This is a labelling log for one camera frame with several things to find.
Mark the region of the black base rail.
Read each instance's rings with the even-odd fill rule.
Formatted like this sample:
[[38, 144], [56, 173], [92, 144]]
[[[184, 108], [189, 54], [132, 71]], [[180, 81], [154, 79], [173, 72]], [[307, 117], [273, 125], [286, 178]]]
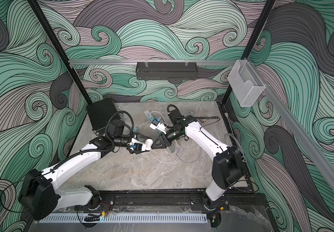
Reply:
[[211, 201], [204, 189], [162, 189], [162, 190], [118, 190], [61, 192], [53, 211], [62, 208], [78, 208], [85, 211], [115, 210], [121, 207], [177, 206], [192, 211], [215, 212], [229, 210], [230, 206], [268, 206], [264, 195], [258, 193], [229, 192], [218, 200]]

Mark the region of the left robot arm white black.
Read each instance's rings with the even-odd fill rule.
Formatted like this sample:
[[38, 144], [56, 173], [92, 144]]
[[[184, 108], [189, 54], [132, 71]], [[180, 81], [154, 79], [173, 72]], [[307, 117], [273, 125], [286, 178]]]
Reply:
[[113, 152], [115, 147], [126, 148], [131, 154], [149, 152], [153, 140], [134, 132], [134, 124], [123, 133], [126, 124], [115, 113], [104, 132], [91, 140], [83, 149], [42, 171], [29, 171], [23, 181], [19, 203], [34, 220], [41, 220], [54, 211], [72, 206], [97, 210], [101, 206], [100, 192], [91, 185], [63, 189], [61, 186], [74, 174]]

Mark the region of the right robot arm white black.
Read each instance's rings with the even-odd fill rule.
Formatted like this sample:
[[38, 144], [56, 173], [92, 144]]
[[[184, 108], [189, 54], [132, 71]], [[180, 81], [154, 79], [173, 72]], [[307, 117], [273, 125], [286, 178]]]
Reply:
[[160, 119], [154, 119], [150, 124], [152, 129], [160, 131], [151, 149], [165, 149], [185, 136], [195, 141], [212, 160], [212, 182], [206, 188], [206, 196], [212, 202], [217, 201], [244, 176], [245, 167], [240, 150], [221, 142], [206, 131], [199, 122], [200, 117], [183, 116], [173, 104], [167, 106], [167, 112], [171, 126], [161, 123]]

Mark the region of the black wall shelf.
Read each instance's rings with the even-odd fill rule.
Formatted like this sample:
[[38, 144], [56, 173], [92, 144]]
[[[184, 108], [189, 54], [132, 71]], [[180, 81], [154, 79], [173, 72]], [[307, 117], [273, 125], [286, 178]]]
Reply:
[[196, 80], [198, 67], [195, 62], [138, 62], [136, 75], [139, 80]]

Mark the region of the white power strip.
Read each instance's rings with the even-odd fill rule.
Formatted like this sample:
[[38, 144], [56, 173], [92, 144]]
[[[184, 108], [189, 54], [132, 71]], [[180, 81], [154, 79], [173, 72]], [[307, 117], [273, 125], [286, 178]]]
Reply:
[[157, 129], [158, 124], [160, 123], [160, 119], [159, 118], [155, 118], [154, 116], [152, 116], [151, 112], [149, 110], [144, 111], [145, 116], [148, 118], [149, 122], [150, 122], [150, 128], [152, 128], [153, 130]]

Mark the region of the black metal box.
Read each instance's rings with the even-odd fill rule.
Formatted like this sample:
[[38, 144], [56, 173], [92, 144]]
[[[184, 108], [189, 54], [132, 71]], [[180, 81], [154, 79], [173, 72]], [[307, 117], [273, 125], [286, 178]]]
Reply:
[[103, 134], [110, 118], [118, 112], [110, 97], [87, 105], [86, 110], [95, 135]]

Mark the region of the clear mesh wall bin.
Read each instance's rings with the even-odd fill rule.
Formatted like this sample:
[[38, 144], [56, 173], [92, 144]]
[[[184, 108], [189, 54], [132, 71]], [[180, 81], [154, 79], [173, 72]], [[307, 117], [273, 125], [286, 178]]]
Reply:
[[241, 107], [252, 107], [265, 90], [255, 64], [237, 60], [228, 75], [228, 81]]

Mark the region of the small colourful card box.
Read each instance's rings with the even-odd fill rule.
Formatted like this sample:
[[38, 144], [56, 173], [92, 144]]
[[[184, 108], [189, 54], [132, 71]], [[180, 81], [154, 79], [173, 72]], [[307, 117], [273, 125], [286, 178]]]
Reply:
[[211, 120], [211, 117], [200, 117], [198, 120], [200, 121], [202, 125], [204, 125], [205, 123]]

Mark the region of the white earbud case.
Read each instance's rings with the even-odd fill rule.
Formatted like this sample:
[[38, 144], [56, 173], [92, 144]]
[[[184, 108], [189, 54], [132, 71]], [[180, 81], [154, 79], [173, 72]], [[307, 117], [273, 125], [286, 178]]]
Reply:
[[147, 139], [147, 140], [145, 141], [145, 150], [150, 151], [150, 150], [151, 150], [151, 146], [152, 146], [152, 144], [153, 144], [153, 140], [152, 140], [152, 139]]

